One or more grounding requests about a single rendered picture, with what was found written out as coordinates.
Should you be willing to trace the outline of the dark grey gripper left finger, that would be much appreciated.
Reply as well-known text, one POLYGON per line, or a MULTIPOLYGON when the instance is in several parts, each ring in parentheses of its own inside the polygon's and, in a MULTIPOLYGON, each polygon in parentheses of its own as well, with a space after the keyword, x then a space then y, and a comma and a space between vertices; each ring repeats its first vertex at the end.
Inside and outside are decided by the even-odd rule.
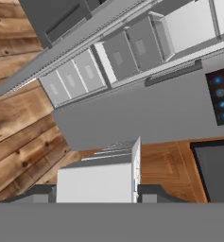
POLYGON ((55 184, 37 184, 25 193, 4 199, 3 203, 55 203, 57 186, 55 184))

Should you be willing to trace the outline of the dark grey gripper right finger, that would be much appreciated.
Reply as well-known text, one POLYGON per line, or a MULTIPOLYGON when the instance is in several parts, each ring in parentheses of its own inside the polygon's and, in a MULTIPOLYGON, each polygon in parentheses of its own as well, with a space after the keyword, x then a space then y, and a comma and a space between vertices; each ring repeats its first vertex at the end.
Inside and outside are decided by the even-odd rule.
POLYGON ((138 186, 138 203, 185 203, 184 199, 165 192, 159 184, 140 184, 138 186))

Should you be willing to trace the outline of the white ice cube tray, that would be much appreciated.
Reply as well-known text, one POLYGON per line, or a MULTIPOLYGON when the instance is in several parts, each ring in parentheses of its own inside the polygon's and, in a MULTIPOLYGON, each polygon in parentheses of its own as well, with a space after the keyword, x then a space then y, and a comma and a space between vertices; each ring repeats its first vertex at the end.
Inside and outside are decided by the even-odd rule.
POLYGON ((141 138, 118 142, 58 170, 56 203, 136 203, 141 138))

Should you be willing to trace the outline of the grey fridge door with panel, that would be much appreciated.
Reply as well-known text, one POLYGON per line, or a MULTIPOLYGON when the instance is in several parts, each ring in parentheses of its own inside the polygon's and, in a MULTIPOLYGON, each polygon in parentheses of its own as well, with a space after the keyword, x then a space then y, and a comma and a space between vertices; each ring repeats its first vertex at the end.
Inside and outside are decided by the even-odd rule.
POLYGON ((146 144, 224 136, 215 121, 208 73, 224 68, 224 42, 190 56, 202 68, 151 86, 140 76, 53 111, 73 150, 106 147, 141 137, 146 144))

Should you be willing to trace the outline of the white freezer door shelf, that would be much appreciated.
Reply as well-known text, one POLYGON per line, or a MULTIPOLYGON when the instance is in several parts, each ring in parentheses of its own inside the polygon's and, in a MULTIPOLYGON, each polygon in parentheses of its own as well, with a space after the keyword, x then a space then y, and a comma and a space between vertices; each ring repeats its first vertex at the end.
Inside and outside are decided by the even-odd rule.
POLYGON ((41 77, 40 82, 55 108, 106 87, 90 48, 41 77))

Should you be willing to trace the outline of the grey freezer drawer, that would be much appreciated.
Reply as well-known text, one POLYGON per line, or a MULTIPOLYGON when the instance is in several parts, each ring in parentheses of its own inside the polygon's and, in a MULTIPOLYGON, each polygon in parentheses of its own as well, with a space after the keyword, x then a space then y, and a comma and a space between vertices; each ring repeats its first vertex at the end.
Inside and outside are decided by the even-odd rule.
POLYGON ((131 77, 139 72, 124 31, 106 39, 103 46, 118 80, 131 77))
POLYGON ((130 43, 142 71, 159 65, 162 61, 150 18, 147 16, 129 27, 130 43))

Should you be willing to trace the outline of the white freezer interior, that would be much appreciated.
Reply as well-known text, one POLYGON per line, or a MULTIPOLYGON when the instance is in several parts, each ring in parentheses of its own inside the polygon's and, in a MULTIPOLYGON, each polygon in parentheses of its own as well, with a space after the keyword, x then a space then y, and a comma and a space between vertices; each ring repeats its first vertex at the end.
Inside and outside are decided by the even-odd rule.
POLYGON ((149 14, 163 61, 224 42, 224 0, 157 0, 149 14))

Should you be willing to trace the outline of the grey freezer door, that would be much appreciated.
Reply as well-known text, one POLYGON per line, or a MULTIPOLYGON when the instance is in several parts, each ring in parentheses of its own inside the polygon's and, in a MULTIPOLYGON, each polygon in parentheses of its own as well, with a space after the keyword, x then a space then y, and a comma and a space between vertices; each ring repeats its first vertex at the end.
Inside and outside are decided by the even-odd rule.
POLYGON ((20 0, 27 19, 41 41, 43 52, 0 84, 0 96, 13 93, 44 76, 64 58, 144 10, 146 6, 153 6, 157 0, 78 0, 83 18, 52 42, 44 32, 54 20, 54 11, 62 13, 74 1, 20 0))

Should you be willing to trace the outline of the black appliance front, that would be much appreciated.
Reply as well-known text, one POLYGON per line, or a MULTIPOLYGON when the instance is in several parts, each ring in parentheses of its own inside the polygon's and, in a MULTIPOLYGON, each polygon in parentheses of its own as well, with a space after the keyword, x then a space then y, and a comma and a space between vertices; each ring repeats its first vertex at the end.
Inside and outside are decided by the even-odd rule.
POLYGON ((224 140, 190 144, 209 202, 224 202, 224 140))

